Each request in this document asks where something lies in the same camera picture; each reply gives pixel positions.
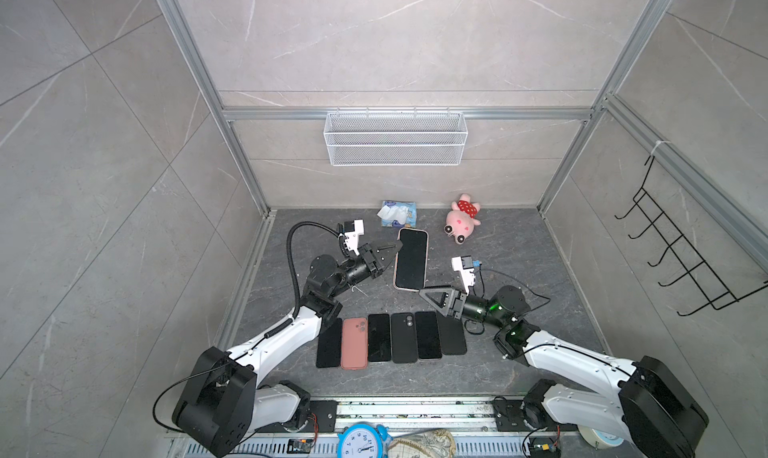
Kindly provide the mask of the black phone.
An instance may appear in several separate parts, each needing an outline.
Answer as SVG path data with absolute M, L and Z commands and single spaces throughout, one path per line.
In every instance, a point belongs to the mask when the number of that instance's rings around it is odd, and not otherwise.
M 418 358 L 420 360 L 440 359 L 442 349 L 436 313 L 416 312 L 415 326 Z
M 368 361 L 389 362 L 392 359 L 390 315 L 368 316 Z

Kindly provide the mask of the black phone case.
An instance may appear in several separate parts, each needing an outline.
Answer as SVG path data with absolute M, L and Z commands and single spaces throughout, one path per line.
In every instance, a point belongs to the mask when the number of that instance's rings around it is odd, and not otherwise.
M 392 314 L 390 330 L 392 361 L 398 364 L 415 363 L 418 360 L 418 350 L 414 314 Z

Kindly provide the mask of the small phone pink case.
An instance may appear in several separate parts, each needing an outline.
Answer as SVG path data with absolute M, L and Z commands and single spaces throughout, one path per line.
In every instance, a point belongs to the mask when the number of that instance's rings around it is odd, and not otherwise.
M 428 233 L 403 228 L 398 239 L 402 243 L 394 269 L 394 286 L 399 290 L 418 292 L 426 282 L 428 262 Z

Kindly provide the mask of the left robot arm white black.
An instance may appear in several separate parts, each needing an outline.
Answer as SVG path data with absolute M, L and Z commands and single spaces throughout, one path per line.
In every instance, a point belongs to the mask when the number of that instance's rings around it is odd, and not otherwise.
M 228 350 L 204 351 L 191 374 L 179 380 L 180 397 L 170 431 L 185 433 L 216 457 L 233 451 L 247 436 L 280 423 L 298 428 L 308 419 L 310 395 L 288 381 L 261 382 L 283 360 L 315 340 L 338 317 L 338 295 L 379 277 L 394 261 L 398 240 L 362 244 L 346 260 L 316 257 L 294 309 L 281 321 Z

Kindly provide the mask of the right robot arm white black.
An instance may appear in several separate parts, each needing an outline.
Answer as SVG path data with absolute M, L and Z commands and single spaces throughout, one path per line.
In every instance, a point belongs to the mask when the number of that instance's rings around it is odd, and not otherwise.
M 632 443 L 646 457 L 694 456 L 709 418 L 663 362 L 612 357 L 555 337 L 525 319 L 531 308 L 514 286 L 491 299 L 451 286 L 419 295 L 447 318 L 496 328 L 493 342 L 504 358 L 577 383 L 537 382 L 521 405 L 530 429 L 573 424 Z

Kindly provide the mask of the blue tissue packet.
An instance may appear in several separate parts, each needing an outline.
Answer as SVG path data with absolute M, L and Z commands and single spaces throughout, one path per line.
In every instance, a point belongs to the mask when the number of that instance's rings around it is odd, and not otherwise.
M 384 201 L 377 212 L 382 227 L 415 228 L 417 207 L 415 202 Z

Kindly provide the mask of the pink pig plush toy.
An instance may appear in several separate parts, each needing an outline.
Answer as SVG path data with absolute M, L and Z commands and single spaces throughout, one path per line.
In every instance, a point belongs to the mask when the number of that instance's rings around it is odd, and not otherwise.
M 446 216 L 443 227 L 445 234 L 452 237 L 459 245 L 465 243 L 475 228 L 481 224 L 477 219 L 480 209 L 481 205 L 473 203 L 469 194 L 461 194 L 451 203 L 451 210 Z

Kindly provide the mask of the woven basket object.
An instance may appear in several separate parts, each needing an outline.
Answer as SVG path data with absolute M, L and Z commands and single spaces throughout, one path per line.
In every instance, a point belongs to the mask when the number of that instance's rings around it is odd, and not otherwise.
M 456 441 L 447 429 L 433 429 L 394 438 L 389 444 L 389 458 L 453 458 Z

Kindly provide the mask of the blue alarm clock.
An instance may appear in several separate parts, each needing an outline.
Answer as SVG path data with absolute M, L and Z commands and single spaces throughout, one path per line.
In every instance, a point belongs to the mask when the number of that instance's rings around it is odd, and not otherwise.
M 361 422 L 339 435 L 338 458 L 386 458 L 392 436 L 383 425 Z

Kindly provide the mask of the white alarm clock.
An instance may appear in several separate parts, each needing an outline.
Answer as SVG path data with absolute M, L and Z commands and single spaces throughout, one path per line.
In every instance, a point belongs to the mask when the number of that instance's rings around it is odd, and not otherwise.
M 578 426 L 578 431 L 584 441 L 597 450 L 617 448 L 625 442 L 625 440 L 619 436 L 582 425 Z

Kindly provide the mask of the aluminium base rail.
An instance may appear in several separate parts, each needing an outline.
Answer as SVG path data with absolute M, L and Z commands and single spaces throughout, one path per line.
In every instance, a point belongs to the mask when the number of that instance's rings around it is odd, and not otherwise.
M 550 424 L 533 433 L 520 396 L 320 397 L 309 403 L 304 426 L 280 424 L 249 431 L 230 457 L 334 457 L 339 436 L 358 423 L 382 425 L 393 437 L 445 429 L 458 457 L 526 457 L 528 445 L 550 445 L 562 457 L 639 457 L 623 442 L 585 441 L 574 425 Z

